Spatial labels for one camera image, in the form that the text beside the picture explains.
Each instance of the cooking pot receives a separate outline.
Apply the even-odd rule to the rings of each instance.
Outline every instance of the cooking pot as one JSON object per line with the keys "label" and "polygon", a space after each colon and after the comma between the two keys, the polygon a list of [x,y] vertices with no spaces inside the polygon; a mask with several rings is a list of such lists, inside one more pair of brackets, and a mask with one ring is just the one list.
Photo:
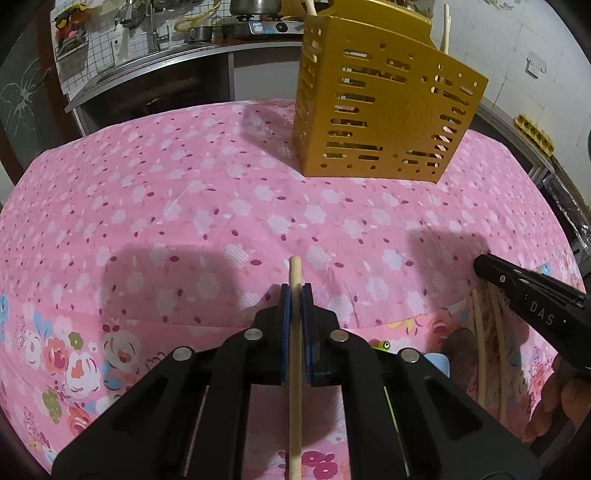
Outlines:
{"label": "cooking pot", "polygon": [[199,27],[193,27],[187,32],[185,42],[195,43],[200,41],[210,41],[212,39],[212,33],[212,25],[200,25]]}
{"label": "cooking pot", "polygon": [[230,13],[237,15],[277,15],[281,0],[230,0]]}

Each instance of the finger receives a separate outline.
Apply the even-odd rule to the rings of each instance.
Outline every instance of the finger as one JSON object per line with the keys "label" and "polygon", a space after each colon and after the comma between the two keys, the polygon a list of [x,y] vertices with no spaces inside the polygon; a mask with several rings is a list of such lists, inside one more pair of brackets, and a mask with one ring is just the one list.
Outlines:
{"label": "finger", "polygon": [[591,410],[591,384],[580,378],[573,378],[562,390],[562,408],[575,428],[579,428]]}
{"label": "finger", "polygon": [[525,427],[524,440],[529,443],[533,442],[537,437],[538,433],[535,431],[534,424],[529,422],[527,427]]}
{"label": "finger", "polygon": [[558,386],[558,373],[550,375],[542,387],[542,399],[540,403],[546,412],[554,411],[560,402],[560,387]]}
{"label": "finger", "polygon": [[535,429],[536,436],[541,437],[542,435],[545,435],[548,430],[550,430],[550,426],[552,425],[552,414],[545,411],[543,405],[541,405],[540,402],[536,406],[534,413],[531,416],[530,423]]}
{"label": "finger", "polygon": [[560,367],[562,367],[562,357],[560,356],[560,354],[558,354],[554,357],[554,361],[552,362],[552,370],[557,372],[558,370],[560,370]]}

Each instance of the yellow egg tray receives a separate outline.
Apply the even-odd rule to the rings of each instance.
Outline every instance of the yellow egg tray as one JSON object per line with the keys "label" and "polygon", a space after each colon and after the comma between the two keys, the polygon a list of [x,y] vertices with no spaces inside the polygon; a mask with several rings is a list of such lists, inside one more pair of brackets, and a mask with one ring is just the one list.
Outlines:
{"label": "yellow egg tray", "polygon": [[525,115],[515,119],[515,126],[521,130],[538,149],[547,157],[554,153],[554,144],[546,132],[539,130]]}
{"label": "yellow egg tray", "polygon": [[441,178],[488,80],[430,31],[387,0],[334,0],[306,16],[294,120],[305,176]]}

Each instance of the pink bedsheet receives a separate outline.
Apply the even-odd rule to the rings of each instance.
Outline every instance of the pink bedsheet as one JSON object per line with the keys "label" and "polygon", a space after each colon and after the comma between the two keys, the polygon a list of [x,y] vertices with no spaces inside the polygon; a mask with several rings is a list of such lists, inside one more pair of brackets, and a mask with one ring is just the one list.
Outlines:
{"label": "pink bedsheet", "polygon": [[[174,347],[217,346],[274,304],[291,255],[317,304],[393,351],[437,351],[472,325],[466,299],[482,290],[496,415],[474,257],[583,288],[542,196],[503,145],[472,131],[437,185],[307,179],[292,118],[282,100],[189,108],[106,128],[27,170],[0,220],[0,405],[46,468]],[[504,321],[507,426],[521,436],[555,352]],[[245,477],[283,478],[285,390],[255,388],[251,404]],[[349,478],[337,389],[306,391],[304,444],[305,478]]]}

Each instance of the wall outlet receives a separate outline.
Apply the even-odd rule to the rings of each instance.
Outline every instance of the wall outlet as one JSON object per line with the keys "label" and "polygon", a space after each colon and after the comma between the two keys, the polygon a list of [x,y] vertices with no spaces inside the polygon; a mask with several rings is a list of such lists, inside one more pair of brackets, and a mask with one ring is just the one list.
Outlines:
{"label": "wall outlet", "polygon": [[539,78],[542,73],[546,73],[546,62],[531,51],[527,54],[525,71],[533,78]]}

